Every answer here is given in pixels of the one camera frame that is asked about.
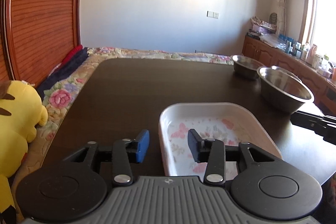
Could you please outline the white floral rectangular tray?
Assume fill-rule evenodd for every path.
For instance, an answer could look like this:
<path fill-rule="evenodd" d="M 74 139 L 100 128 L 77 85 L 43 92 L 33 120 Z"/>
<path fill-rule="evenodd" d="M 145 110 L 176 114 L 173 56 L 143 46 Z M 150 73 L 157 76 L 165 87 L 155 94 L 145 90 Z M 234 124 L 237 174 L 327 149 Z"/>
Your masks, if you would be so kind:
<path fill-rule="evenodd" d="M 246 108 L 234 103 L 178 103 L 167 107 L 159 117 L 159 139 L 166 176 L 199 176 L 205 163 L 194 162 L 188 146 L 189 129 L 203 139 L 219 139 L 226 145 L 250 142 L 282 157 L 261 123 Z"/>

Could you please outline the large steel bowl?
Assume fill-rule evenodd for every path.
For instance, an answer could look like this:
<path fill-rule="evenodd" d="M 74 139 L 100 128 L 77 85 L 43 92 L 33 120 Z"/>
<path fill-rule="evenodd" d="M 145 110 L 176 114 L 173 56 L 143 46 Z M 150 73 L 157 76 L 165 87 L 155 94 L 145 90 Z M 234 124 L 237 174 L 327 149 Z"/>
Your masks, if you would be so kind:
<path fill-rule="evenodd" d="M 275 108 L 292 114 L 302 105 L 314 102 L 312 91 L 301 81 L 271 67 L 259 67 L 261 95 Z"/>

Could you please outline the small steel bowl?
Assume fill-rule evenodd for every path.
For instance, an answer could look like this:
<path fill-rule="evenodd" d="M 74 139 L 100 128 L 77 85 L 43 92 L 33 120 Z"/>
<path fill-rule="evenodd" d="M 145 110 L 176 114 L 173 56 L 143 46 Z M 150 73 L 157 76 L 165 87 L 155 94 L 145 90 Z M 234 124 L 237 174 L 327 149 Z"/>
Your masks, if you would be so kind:
<path fill-rule="evenodd" d="M 234 63 L 234 71 L 246 79 L 256 80 L 259 78 L 257 70 L 264 65 L 250 57 L 242 55 L 233 55 L 231 59 Z"/>

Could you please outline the wooden sideboard cabinet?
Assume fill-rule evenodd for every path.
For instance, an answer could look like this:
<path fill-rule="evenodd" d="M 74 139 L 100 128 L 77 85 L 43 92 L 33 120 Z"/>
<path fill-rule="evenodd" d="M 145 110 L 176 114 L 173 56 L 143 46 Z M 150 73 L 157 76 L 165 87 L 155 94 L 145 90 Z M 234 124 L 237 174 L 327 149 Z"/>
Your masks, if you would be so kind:
<path fill-rule="evenodd" d="M 245 36 L 242 54 L 267 67 L 276 65 L 294 73 L 312 91 L 315 98 L 314 103 L 321 111 L 324 114 L 335 116 L 335 83 L 333 81 L 323 77 L 303 61 L 249 36 Z"/>

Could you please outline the clear plastic bag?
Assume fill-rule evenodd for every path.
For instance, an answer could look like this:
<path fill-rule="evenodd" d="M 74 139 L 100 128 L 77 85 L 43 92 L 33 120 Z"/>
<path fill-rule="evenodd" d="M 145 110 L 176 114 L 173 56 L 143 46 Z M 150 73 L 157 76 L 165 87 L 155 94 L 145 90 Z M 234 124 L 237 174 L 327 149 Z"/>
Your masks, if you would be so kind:
<path fill-rule="evenodd" d="M 276 34 L 262 34 L 260 40 L 270 47 L 278 48 L 282 51 L 285 51 L 286 43 L 281 40 Z"/>

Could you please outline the dark blue blanket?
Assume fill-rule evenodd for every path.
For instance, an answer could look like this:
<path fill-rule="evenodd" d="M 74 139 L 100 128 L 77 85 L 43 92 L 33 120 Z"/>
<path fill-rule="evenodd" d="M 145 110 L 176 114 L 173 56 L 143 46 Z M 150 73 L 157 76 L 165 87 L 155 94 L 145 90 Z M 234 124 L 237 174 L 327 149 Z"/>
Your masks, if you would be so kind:
<path fill-rule="evenodd" d="M 69 77 L 86 59 L 88 58 L 88 48 L 83 47 L 83 50 L 76 53 L 72 59 L 60 69 L 54 69 L 53 72 L 47 77 L 38 87 L 37 92 L 42 100 L 44 100 L 44 91 L 50 90 L 57 82 Z"/>

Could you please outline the yellow plush toy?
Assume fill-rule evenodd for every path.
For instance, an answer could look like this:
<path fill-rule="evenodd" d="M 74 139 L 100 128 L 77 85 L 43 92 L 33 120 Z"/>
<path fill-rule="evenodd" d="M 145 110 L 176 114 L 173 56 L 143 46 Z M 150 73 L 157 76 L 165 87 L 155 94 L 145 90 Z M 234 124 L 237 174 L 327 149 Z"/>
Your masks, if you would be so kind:
<path fill-rule="evenodd" d="M 8 178 L 16 173 L 48 112 L 34 87 L 23 81 L 1 82 L 1 218 L 16 223 L 16 209 Z"/>

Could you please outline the red cloth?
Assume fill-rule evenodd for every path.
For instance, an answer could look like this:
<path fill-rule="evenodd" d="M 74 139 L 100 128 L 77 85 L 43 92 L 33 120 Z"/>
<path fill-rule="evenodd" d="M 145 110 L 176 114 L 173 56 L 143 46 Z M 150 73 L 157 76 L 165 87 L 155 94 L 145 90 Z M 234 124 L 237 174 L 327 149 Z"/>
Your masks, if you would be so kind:
<path fill-rule="evenodd" d="M 64 65 L 66 65 L 66 63 L 68 63 L 72 57 L 74 57 L 74 55 L 76 55 L 76 53 L 80 52 L 83 50 L 83 46 L 79 45 L 74 47 L 72 50 L 70 50 L 67 55 L 64 57 L 64 59 L 61 61 L 61 63 L 59 63 L 55 69 L 60 69 L 61 67 L 63 67 Z"/>

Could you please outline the pink floral bag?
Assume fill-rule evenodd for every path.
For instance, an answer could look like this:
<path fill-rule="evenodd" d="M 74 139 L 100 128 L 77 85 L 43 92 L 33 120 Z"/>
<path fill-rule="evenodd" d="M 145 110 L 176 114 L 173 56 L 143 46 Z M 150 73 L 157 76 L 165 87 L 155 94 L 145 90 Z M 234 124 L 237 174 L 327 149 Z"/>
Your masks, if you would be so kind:
<path fill-rule="evenodd" d="M 252 30 L 261 34 L 275 34 L 277 26 L 254 16 L 251 18 Z"/>

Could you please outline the white wall switch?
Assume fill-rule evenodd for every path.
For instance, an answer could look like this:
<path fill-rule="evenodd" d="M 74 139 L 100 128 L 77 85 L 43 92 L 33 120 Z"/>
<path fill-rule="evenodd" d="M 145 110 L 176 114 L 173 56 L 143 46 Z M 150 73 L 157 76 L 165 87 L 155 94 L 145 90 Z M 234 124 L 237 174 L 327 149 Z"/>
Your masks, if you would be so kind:
<path fill-rule="evenodd" d="M 207 17 L 218 19 L 219 18 L 219 14 L 217 12 L 207 11 Z"/>

